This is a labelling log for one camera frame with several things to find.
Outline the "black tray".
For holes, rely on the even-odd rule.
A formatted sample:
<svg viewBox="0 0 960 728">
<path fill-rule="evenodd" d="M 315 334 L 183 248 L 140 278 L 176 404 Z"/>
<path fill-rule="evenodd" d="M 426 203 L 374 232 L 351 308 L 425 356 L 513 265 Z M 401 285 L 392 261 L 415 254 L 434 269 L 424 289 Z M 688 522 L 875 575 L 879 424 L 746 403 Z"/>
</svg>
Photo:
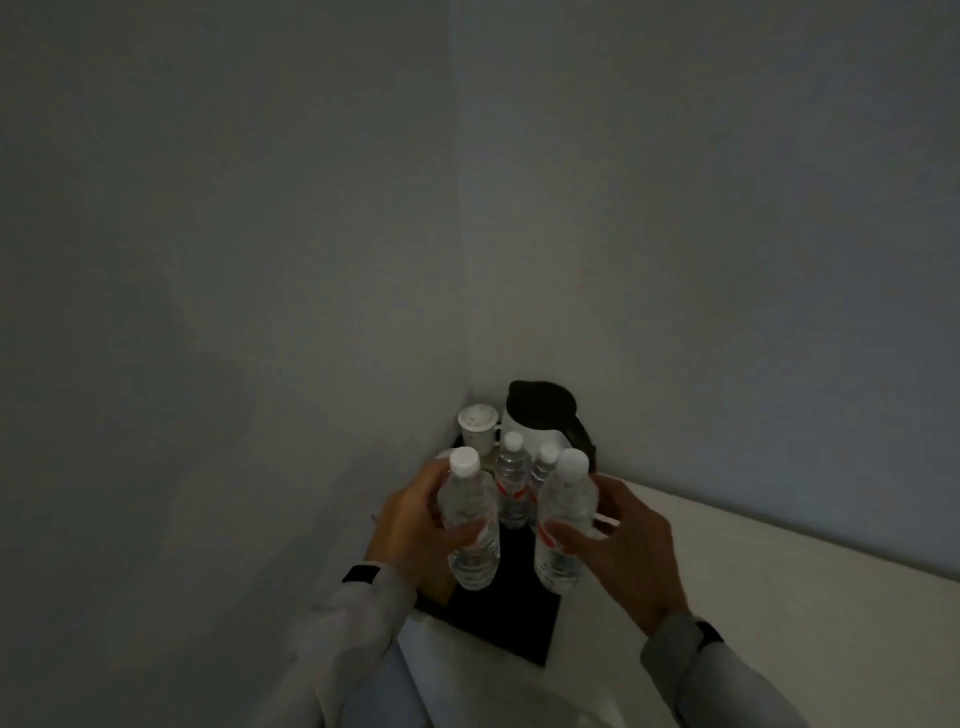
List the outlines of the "black tray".
<svg viewBox="0 0 960 728">
<path fill-rule="evenodd" d="M 501 650 L 544 667 L 561 599 L 534 569 L 535 538 L 526 527 L 499 522 L 501 555 L 493 582 L 471 591 L 459 586 L 449 565 L 417 588 L 415 608 Z"/>
</svg>

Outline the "person's right forearm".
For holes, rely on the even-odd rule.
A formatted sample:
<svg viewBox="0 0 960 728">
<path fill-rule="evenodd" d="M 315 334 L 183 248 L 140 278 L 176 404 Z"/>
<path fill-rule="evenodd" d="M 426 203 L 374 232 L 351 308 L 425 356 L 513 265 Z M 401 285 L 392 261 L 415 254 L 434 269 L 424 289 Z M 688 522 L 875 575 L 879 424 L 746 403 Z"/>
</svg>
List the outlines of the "person's right forearm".
<svg viewBox="0 0 960 728">
<path fill-rule="evenodd" d="M 666 619 L 640 661 L 679 728 L 810 728 L 799 710 L 726 642 L 697 652 L 695 616 Z"/>
</svg>

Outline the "clear plastic water bottle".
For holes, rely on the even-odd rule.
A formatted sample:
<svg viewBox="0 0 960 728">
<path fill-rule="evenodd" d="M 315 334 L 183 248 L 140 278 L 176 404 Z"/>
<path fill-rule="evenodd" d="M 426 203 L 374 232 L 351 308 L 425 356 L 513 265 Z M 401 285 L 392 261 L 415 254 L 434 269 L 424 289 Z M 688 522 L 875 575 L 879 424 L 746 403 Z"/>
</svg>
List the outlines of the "clear plastic water bottle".
<svg viewBox="0 0 960 728">
<path fill-rule="evenodd" d="M 567 595 L 584 570 L 581 560 L 547 531 L 548 523 L 566 524 L 591 538 L 598 502 L 589 456 L 575 447 L 563 450 L 539 492 L 537 505 L 534 572 L 548 592 Z"/>
<path fill-rule="evenodd" d="M 546 481 L 556 468 L 561 449 L 557 443 L 543 443 L 534 456 L 533 465 L 527 480 L 528 512 L 527 524 L 532 531 L 538 523 L 539 497 Z"/>
<path fill-rule="evenodd" d="M 532 465 L 522 433 L 504 431 L 494 463 L 494 488 L 499 523 L 505 528 L 518 530 L 527 525 L 527 481 Z"/>
<path fill-rule="evenodd" d="M 477 592 L 492 585 L 500 564 L 494 481 L 481 467 L 479 453 L 471 446 L 452 449 L 448 462 L 449 476 L 437 496 L 443 526 L 455 530 L 473 523 L 483 525 L 472 543 L 452 551 L 448 564 L 459 586 Z"/>
</svg>

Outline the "white cup with lid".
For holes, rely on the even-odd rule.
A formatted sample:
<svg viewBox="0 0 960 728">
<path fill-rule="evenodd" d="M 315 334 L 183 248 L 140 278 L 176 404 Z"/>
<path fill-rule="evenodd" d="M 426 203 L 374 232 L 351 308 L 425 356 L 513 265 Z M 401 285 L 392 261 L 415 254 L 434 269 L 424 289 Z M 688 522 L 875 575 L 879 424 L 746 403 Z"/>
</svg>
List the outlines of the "white cup with lid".
<svg viewBox="0 0 960 728">
<path fill-rule="evenodd" d="M 457 415 L 462 445 L 473 448 L 481 457 L 490 455 L 498 444 L 498 409 L 484 403 L 463 407 Z"/>
</svg>

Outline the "person's right hand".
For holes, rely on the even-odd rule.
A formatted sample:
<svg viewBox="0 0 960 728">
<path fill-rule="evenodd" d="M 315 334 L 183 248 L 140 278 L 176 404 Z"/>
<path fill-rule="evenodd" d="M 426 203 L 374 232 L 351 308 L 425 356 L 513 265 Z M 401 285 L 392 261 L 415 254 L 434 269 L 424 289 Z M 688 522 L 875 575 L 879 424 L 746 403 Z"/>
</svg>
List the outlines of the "person's right hand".
<svg viewBox="0 0 960 728">
<path fill-rule="evenodd" d="M 604 474 L 591 480 L 599 492 L 594 521 L 596 559 L 580 559 L 606 593 L 646 637 L 675 615 L 692 616 L 683 587 L 669 521 L 622 481 Z"/>
</svg>

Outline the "person's left forearm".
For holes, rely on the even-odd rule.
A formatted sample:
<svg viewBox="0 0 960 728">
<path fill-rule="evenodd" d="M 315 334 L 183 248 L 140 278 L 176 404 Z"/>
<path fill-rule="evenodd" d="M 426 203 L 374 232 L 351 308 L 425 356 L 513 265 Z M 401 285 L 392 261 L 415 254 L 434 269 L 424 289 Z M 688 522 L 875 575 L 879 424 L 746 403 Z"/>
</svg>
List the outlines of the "person's left forearm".
<svg viewBox="0 0 960 728">
<path fill-rule="evenodd" d="M 286 670 L 243 728 L 338 728 L 346 701 L 379 668 L 416 592 L 387 567 L 341 584 L 295 631 Z"/>
</svg>

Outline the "white kettle with black lid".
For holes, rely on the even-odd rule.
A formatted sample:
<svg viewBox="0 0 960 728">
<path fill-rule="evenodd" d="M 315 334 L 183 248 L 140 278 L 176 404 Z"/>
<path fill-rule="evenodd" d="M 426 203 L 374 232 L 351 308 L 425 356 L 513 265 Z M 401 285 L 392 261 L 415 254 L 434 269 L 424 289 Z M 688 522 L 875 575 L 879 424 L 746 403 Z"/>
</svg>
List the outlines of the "white kettle with black lid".
<svg viewBox="0 0 960 728">
<path fill-rule="evenodd" d="M 588 457 L 589 473 L 597 471 L 596 445 L 578 416 L 577 400 L 560 384 L 512 381 L 501 417 L 501 433 L 511 431 L 520 433 L 532 458 L 537 457 L 544 444 L 552 443 L 560 451 L 580 450 Z"/>
</svg>

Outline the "person's left hand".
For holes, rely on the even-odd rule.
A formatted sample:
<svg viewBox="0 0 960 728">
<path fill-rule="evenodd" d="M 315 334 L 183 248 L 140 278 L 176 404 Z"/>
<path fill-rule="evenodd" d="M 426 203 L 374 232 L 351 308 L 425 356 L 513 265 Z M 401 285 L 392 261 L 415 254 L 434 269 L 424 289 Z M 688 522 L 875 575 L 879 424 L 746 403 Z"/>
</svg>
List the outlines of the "person's left hand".
<svg viewBox="0 0 960 728">
<path fill-rule="evenodd" d="M 448 530 L 438 492 L 450 474 L 448 459 L 428 460 L 402 489 L 392 492 L 376 518 L 363 563 L 378 564 L 415 590 L 448 562 Z"/>
</svg>

